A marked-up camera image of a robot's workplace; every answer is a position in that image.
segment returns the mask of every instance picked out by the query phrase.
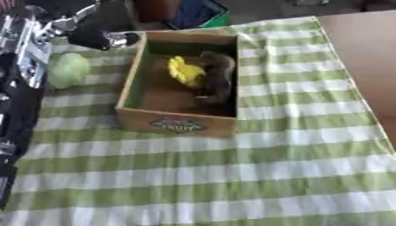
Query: yellow plush toy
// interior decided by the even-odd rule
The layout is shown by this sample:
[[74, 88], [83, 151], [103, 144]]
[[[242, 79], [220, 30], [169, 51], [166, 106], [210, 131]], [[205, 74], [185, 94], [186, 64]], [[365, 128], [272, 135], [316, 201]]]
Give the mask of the yellow plush toy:
[[199, 88], [198, 77], [206, 74], [203, 68], [186, 64], [181, 56], [171, 58], [168, 63], [168, 69], [173, 78], [190, 88]]

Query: printed logo on box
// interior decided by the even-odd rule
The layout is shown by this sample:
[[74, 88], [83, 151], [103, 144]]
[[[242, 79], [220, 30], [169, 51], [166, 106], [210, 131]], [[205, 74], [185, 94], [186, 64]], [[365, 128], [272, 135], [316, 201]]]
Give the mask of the printed logo on box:
[[200, 132], [207, 128], [191, 120], [178, 120], [163, 118], [150, 123], [151, 125], [166, 131], [182, 134], [187, 132]]

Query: green striped tablecloth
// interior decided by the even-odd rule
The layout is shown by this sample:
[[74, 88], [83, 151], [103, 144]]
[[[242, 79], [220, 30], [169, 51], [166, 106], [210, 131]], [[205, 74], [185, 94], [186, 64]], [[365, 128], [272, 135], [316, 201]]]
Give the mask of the green striped tablecloth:
[[315, 18], [202, 32], [242, 39], [235, 137], [123, 131], [134, 50], [59, 43], [94, 69], [43, 100], [4, 225], [396, 224], [392, 146]]

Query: open box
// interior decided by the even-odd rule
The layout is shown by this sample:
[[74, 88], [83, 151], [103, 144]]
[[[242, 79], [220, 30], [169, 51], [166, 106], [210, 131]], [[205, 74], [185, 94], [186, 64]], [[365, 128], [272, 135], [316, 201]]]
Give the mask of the open box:
[[237, 61], [237, 43], [238, 36], [147, 32], [116, 107], [121, 124], [138, 132], [232, 136], [237, 117], [238, 66], [232, 76], [229, 102], [203, 107], [191, 90], [169, 75], [167, 63], [169, 58], [181, 56], [188, 64], [199, 65], [203, 51], [223, 53]]

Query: small brown creature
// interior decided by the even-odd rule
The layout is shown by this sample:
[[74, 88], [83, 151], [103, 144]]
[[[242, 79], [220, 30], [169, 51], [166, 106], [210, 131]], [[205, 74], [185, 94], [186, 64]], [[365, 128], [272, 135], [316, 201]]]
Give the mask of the small brown creature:
[[202, 76], [202, 88], [195, 95], [201, 104], [224, 104], [232, 91], [232, 74], [235, 61], [227, 55], [214, 52], [202, 52], [206, 76]]

